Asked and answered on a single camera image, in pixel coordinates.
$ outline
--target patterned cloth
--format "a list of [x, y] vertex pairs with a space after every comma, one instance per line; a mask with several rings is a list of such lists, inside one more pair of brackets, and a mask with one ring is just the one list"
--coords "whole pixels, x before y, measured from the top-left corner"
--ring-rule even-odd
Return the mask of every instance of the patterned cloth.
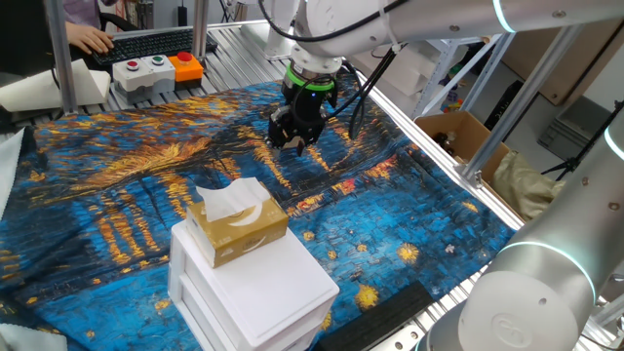
[[198, 349], [167, 296], [170, 229], [196, 184], [240, 176], [268, 187], [340, 287], [319, 337], [416, 281], [442, 297], [512, 236], [371, 102], [357, 140], [348, 109], [302, 157], [273, 158], [263, 139], [282, 100], [265, 83], [35, 131], [0, 222], [0, 300], [16, 306], [0, 320], [34, 311], [26, 324], [73, 349]]

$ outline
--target person's hand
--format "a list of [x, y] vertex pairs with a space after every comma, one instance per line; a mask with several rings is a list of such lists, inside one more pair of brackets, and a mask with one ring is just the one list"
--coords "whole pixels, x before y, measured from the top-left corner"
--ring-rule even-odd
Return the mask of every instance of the person's hand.
[[89, 55], [91, 54], [91, 49], [100, 54], [105, 54], [108, 53], [109, 48], [113, 48], [113, 42], [110, 40], [113, 36], [91, 26], [67, 21], [65, 29], [67, 29], [67, 41], [69, 41], [69, 44], [77, 46]]

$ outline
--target white sheet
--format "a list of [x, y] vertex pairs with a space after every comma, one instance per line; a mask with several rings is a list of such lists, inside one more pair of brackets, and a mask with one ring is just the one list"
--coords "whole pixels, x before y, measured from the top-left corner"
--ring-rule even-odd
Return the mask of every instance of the white sheet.
[[16, 179], [18, 157], [21, 150], [23, 129], [3, 143], [0, 143], [0, 220], [9, 202], [9, 194]]
[[0, 325], [0, 335], [12, 351], [67, 351], [67, 338], [63, 335], [10, 324]]

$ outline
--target green ring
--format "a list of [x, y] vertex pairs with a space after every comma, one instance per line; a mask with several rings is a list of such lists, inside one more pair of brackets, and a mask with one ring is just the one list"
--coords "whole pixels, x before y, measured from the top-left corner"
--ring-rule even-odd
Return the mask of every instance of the green ring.
[[[291, 65], [286, 68], [286, 75], [292, 80], [293, 83], [297, 84], [299, 87], [303, 87], [305, 85], [305, 81], [294, 75], [291, 70]], [[326, 92], [333, 89], [333, 82], [325, 85], [317, 85], [317, 84], [308, 84], [305, 89], [309, 89], [315, 92]]]

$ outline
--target black strip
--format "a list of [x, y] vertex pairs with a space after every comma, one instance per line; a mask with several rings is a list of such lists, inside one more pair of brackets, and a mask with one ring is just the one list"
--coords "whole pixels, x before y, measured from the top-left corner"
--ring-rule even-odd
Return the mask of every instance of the black strip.
[[322, 338], [313, 350], [361, 351], [369, 349], [433, 302], [433, 298], [422, 284], [413, 283]]

